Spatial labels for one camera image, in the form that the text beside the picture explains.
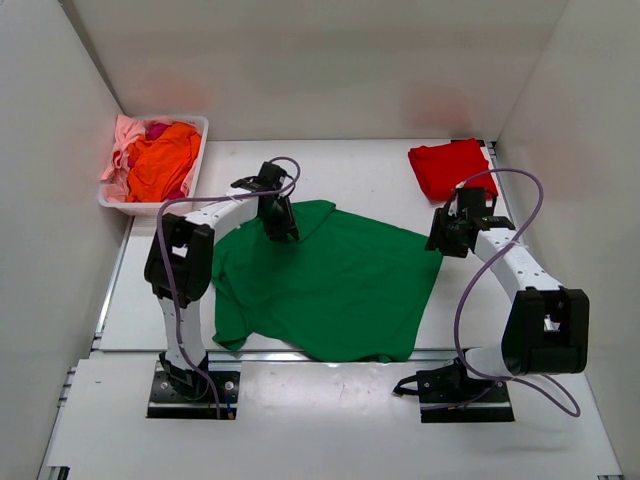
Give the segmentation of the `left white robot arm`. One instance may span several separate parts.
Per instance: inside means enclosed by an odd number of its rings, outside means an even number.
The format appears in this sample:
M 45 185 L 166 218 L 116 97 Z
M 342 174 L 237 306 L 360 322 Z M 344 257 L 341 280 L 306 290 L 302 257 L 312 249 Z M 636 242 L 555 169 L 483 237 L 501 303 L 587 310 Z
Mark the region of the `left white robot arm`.
M 166 350 L 160 363 L 168 382 L 188 402 L 220 403 L 209 373 L 201 333 L 200 301 L 212 281 L 217 242 L 259 220 L 273 242 L 300 240 L 290 195 L 301 175 L 286 156 L 264 162 L 259 172 L 234 181 L 226 194 L 169 200 L 156 217 L 156 233 L 144 267 L 164 319 Z

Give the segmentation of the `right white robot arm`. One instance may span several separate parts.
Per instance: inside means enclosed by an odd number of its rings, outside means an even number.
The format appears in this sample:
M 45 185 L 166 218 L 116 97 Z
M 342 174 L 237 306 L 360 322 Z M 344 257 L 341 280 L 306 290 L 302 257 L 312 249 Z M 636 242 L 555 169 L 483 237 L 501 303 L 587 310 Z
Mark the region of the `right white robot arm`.
M 563 286 L 521 244 L 513 223 L 494 213 L 496 196 L 458 186 L 438 208 L 426 248 L 444 256 L 474 254 L 499 281 L 511 302 L 500 342 L 463 349 L 443 367 L 420 372 L 418 391 L 439 403 L 480 397 L 491 386 L 529 375 L 578 374 L 588 354 L 590 301 Z

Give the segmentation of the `green t shirt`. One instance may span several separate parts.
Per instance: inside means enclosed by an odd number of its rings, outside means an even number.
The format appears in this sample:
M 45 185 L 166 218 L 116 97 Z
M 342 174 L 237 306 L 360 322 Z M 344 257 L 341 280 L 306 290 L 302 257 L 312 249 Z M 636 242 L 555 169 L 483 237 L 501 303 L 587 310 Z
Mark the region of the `green t shirt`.
M 322 362 L 404 362 L 413 352 L 442 257 L 425 236 L 345 212 L 294 204 L 300 238 L 267 238 L 260 220 L 214 247 L 214 341 L 232 351 L 251 335 Z

